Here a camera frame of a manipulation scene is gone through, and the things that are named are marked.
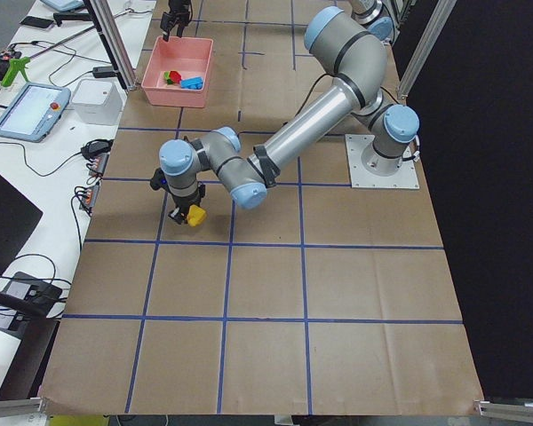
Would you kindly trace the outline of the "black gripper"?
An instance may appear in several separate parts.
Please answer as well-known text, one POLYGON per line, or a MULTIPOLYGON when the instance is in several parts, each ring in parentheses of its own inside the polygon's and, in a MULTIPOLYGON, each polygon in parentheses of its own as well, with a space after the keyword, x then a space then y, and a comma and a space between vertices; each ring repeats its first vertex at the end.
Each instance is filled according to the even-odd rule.
POLYGON ((190 0, 169 0, 169 12, 164 12, 160 21, 163 40, 169 41, 170 32, 177 25, 177 37, 182 37, 185 28, 192 19, 192 2, 190 0))
POLYGON ((175 203, 175 209, 168 213, 168 218, 178 225, 187 223, 187 213, 192 204, 201 206, 202 198, 205 196, 205 184, 198 184, 196 189, 187 196, 178 196, 173 194, 171 197, 175 203))

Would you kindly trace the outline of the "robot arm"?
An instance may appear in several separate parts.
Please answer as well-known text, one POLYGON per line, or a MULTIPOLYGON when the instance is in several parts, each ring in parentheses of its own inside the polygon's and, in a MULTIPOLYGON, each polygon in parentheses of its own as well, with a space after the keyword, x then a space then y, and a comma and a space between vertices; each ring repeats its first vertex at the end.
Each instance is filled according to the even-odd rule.
POLYGON ((239 155, 241 143, 230 127, 162 145, 160 166, 150 185, 171 195, 175 207, 170 219, 179 225, 198 226, 206 218, 201 206, 205 186, 197 175, 208 170, 239 208, 256 208, 276 185, 281 170, 349 115, 374 136, 362 155, 363 167, 382 177, 397 171, 407 145, 417 138, 420 122, 412 108, 384 97, 384 45, 337 6, 314 16, 306 28, 304 45, 331 76, 331 86, 266 143, 254 146, 252 155, 239 155))
MULTIPOLYGON (((380 41, 394 39, 394 20, 386 4, 379 0, 349 0, 352 7, 351 18, 367 28, 380 41)), ((171 31, 176 28, 177 36, 182 37, 183 30, 193 18, 192 2, 188 0, 170 0, 168 10, 160 19, 163 40, 168 41, 171 31)))

